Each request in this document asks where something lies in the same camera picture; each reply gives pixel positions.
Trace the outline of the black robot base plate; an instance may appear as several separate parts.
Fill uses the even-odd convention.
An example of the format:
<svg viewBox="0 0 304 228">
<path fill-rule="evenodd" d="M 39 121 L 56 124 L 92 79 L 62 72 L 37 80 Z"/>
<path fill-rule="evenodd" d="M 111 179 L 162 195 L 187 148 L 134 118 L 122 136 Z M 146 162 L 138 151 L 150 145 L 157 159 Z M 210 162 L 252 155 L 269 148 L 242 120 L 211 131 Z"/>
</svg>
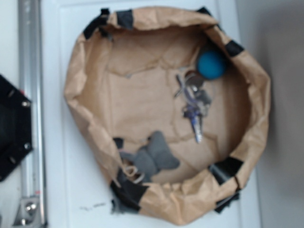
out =
<svg viewBox="0 0 304 228">
<path fill-rule="evenodd" d="M 0 181 L 32 151 L 31 101 L 0 77 Z"/>
</svg>

